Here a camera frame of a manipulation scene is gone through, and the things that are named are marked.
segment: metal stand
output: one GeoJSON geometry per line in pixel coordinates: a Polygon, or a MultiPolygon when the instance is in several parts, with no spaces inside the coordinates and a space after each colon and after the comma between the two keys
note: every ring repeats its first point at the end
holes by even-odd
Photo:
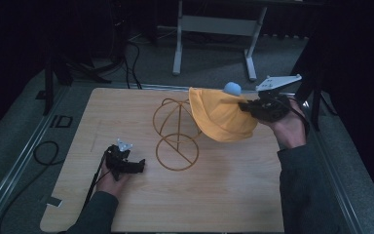
{"type": "MultiPolygon", "coordinates": [[[[97,83],[111,83],[110,80],[105,80],[104,78],[98,76],[95,72],[88,70],[85,66],[75,62],[65,55],[56,54],[54,52],[50,53],[51,54],[49,55],[45,64],[45,92],[43,94],[43,98],[45,99],[45,110],[43,115],[47,115],[54,104],[54,74],[62,85],[70,86],[72,84],[73,79],[69,74],[66,66],[67,63],[97,83]]],[[[117,64],[113,62],[112,64],[101,68],[106,69],[115,65],[117,64]]]]}
{"type": "Polygon", "coordinates": [[[260,29],[263,25],[267,7],[263,7],[258,20],[245,19],[220,19],[208,17],[185,16],[182,11],[183,1],[178,1],[178,21],[177,21],[177,46],[175,48],[173,75],[180,74],[182,43],[181,36],[183,31],[196,31],[206,33],[230,34],[239,36],[251,36],[251,44],[244,50],[245,63],[247,65],[248,78],[252,81],[257,79],[253,63],[253,52],[256,46],[260,29]]]}
{"type": "Polygon", "coordinates": [[[315,79],[311,77],[310,79],[305,79],[302,81],[299,89],[296,91],[295,97],[299,101],[306,101],[311,93],[313,93],[313,100],[312,100],[312,115],[311,121],[316,131],[320,131],[318,125],[318,115],[319,115],[319,106],[320,101],[322,100],[327,111],[329,111],[332,115],[338,115],[337,112],[327,103],[326,99],[324,98],[321,90],[321,83],[323,77],[319,75],[315,79]]]}

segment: dark sleeve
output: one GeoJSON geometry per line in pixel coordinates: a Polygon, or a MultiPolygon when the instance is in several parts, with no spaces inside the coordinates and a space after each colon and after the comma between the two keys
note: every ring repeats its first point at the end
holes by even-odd
{"type": "Polygon", "coordinates": [[[284,232],[339,233],[336,206],[326,186],[317,155],[310,145],[278,153],[284,232]]]}
{"type": "Polygon", "coordinates": [[[110,234],[118,200],[113,195],[97,191],[81,212],[77,222],[66,233],[110,234]]]}

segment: wooden board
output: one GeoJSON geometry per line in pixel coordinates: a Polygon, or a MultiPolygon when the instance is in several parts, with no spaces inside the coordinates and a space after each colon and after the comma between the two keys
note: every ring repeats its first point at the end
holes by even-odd
{"type": "MultiPolygon", "coordinates": [[[[188,93],[93,91],[53,192],[62,205],[46,208],[42,230],[66,230],[76,221],[104,150],[120,138],[133,144],[130,161],[146,159],[147,166],[143,174],[131,177],[120,199],[113,231],[283,231],[281,165],[272,131],[259,124],[252,138],[229,143],[201,134],[196,138],[200,152],[197,162],[187,170],[171,171],[156,157],[156,146],[162,137],[153,126],[153,115],[165,98],[184,100],[188,93]]],[[[158,112],[156,125],[164,122],[166,112],[164,108],[158,112]]],[[[193,136],[197,133],[194,122],[182,112],[181,133],[193,136]]],[[[172,117],[177,116],[175,113],[179,112],[171,115],[163,135],[177,132],[178,119],[172,117]]],[[[196,155],[192,141],[178,146],[186,157],[196,155]]],[[[166,164],[185,166],[181,165],[185,160],[165,142],[159,153],[166,164]]]]}

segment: yellow hat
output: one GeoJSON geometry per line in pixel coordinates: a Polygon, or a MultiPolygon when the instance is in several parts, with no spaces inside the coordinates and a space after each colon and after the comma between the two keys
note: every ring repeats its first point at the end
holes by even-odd
{"type": "Polygon", "coordinates": [[[233,96],[221,90],[189,89],[193,118],[208,137],[222,142],[253,136],[257,120],[240,110],[243,96],[233,96]]]}

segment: handheld device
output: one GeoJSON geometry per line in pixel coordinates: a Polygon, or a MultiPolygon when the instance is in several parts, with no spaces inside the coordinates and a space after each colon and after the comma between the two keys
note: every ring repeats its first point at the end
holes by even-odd
{"type": "Polygon", "coordinates": [[[139,174],[144,171],[145,159],[138,163],[129,162],[130,148],[132,144],[118,139],[118,145],[113,144],[104,151],[105,165],[117,181],[121,173],[139,174]]]}
{"type": "Polygon", "coordinates": [[[286,85],[302,79],[296,76],[268,76],[256,87],[259,99],[249,100],[247,103],[239,103],[241,111],[250,112],[251,116],[266,122],[276,122],[283,118],[290,110],[290,101],[286,95],[280,94],[280,89],[286,85]]]}

